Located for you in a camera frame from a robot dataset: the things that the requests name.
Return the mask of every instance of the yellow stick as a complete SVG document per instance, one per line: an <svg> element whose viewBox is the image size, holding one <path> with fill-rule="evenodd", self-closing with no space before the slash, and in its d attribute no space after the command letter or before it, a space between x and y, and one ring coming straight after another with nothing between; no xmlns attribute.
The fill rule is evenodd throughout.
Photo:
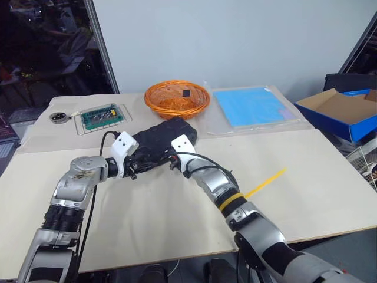
<svg viewBox="0 0 377 283"><path fill-rule="evenodd" d="M281 174L283 174L285 171L287 171L286 168L280 170L279 172L277 172L275 175L273 175L271 178L267 179L266 181L264 181L262 184L260 184L258 187L256 187L255 189L251 190L249 193L247 193L245 195L245 198L249 198L251 197L253 194L255 194L256 192L258 192L260 189L264 188L265 186L267 186L269 183L271 183L272 181L274 181L275 179L277 179Z"/></svg>

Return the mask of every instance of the wire rack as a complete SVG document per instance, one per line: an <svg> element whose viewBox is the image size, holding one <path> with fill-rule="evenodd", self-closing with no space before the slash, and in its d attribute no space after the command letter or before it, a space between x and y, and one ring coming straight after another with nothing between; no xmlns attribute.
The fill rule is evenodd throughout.
<svg viewBox="0 0 377 283"><path fill-rule="evenodd" d="M377 143L376 148L363 150L363 147L358 147L349 155L347 160L352 166L364 177L364 179L377 191Z"/></svg>

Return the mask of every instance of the white wall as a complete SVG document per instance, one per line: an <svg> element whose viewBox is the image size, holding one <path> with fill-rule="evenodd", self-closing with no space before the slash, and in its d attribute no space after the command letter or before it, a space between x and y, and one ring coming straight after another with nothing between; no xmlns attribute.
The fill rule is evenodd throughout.
<svg viewBox="0 0 377 283"><path fill-rule="evenodd" d="M320 92L376 0L94 0L121 93L164 80Z"/></svg>

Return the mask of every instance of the yellow ring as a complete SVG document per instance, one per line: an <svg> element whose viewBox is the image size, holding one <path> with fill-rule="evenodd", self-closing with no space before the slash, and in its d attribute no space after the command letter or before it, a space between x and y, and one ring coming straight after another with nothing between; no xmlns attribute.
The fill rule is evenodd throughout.
<svg viewBox="0 0 377 283"><path fill-rule="evenodd" d="M224 201L221 205L220 205L220 207L219 207L219 209L220 209L220 211L222 212L223 210L224 210L224 208L229 204L229 203L231 203L232 201L234 201L235 199L237 199L237 198L239 198L239 197L243 197L243 195L241 194L241 193L237 193L237 194L235 194L235 195L233 195L233 196L230 196L226 201Z"/></svg>

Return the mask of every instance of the orange woven basket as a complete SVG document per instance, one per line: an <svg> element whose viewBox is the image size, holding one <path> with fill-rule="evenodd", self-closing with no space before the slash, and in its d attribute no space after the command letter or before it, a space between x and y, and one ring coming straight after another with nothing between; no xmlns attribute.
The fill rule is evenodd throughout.
<svg viewBox="0 0 377 283"><path fill-rule="evenodd" d="M164 119L190 119L206 109L210 96L203 87L189 81L163 81L145 92L144 101Z"/></svg>

